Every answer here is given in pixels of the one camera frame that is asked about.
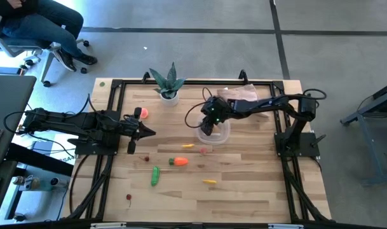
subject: black shoe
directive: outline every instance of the black shoe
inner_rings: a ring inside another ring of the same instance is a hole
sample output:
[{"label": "black shoe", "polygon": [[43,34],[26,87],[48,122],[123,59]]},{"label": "black shoe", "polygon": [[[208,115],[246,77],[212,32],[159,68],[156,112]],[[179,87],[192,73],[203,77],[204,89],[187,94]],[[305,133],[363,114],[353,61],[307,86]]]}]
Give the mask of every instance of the black shoe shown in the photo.
[{"label": "black shoe", "polygon": [[87,65],[94,65],[97,63],[97,58],[96,57],[92,57],[92,56],[89,56],[89,55],[86,55],[86,54],[83,54],[82,56],[80,57],[73,57],[73,59],[75,60],[78,60],[84,64],[87,64]]},{"label": "black shoe", "polygon": [[61,49],[53,51],[59,62],[68,70],[75,72],[77,69],[74,67],[73,59],[69,54],[66,54]]}]

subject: person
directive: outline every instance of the person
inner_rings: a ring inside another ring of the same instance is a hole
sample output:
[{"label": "person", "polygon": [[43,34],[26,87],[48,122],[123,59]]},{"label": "person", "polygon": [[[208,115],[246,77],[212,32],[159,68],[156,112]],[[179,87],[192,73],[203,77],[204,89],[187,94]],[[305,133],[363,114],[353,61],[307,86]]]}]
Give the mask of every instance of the person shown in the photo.
[{"label": "person", "polygon": [[76,43],[83,26],[80,13],[53,0],[0,0],[0,30],[12,38],[40,39],[60,43],[56,58],[70,71],[73,59],[87,65],[97,59],[84,54]]}]

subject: toy cucumber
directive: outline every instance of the toy cucumber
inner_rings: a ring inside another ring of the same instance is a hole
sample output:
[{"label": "toy cucumber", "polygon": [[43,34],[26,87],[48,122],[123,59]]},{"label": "toy cucumber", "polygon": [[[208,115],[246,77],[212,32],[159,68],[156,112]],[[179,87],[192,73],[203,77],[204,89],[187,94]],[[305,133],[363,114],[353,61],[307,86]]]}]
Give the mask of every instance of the toy cucumber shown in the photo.
[{"label": "toy cucumber", "polygon": [[157,166],[154,166],[153,168],[153,177],[151,178],[151,186],[155,186],[159,179],[160,179],[160,168],[158,168]]}]

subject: gray floor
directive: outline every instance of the gray floor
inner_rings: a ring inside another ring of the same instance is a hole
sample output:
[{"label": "gray floor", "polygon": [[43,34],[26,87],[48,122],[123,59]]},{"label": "gray floor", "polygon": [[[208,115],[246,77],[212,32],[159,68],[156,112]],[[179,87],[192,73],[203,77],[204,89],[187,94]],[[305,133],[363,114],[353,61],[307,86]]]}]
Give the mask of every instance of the gray floor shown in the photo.
[{"label": "gray floor", "polygon": [[[60,2],[80,11],[87,27],[273,28],[268,0]],[[276,0],[276,5],[282,29],[387,31],[387,0]],[[81,48],[99,63],[83,75],[54,61],[47,80],[55,85],[37,82],[32,107],[77,111],[95,78],[142,77],[149,67],[163,72],[173,61],[178,75],[187,78],[235,78],[246,69],[250,78],[282,79],[275,35],[84,32],[81,37],[92,44]],[[284,36],[283,44],[290,78],[328,93],[312,127],[327,134],[320,151],[333,219],[387,226],[387,184],[360,184],[374,175],[367,147],[357,124],[339,123],[387,85],[387,37]],[[35,67],[29,74],[38,72]]]}]

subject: chair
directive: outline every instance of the chair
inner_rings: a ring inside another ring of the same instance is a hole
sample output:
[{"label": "chair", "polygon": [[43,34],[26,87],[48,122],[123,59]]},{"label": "chair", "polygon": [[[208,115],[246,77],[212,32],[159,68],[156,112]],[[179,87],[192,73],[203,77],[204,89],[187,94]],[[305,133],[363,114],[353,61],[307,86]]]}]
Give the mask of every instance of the chair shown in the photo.
[{"label": "chair", "polygon": [[[83,39],[79,39],[77,42],[83,43],[86,47],[89,46],[89,42],[84,41]],[[42,63],[43,66],[40,81],[43,83],[44,87],[51,86],[51,83],[46,81],[45,77],[51,66],[52,60],[55,57],[53,51],[59,48],[59,45],[53,45],[50,41],[10,38],[0,31],[0,50],[4,51],[9,57],[16,57],[25,51],[31,51],[32,55],[24,58],[25,64],[32,66],[34,65],[33,60]]]}]

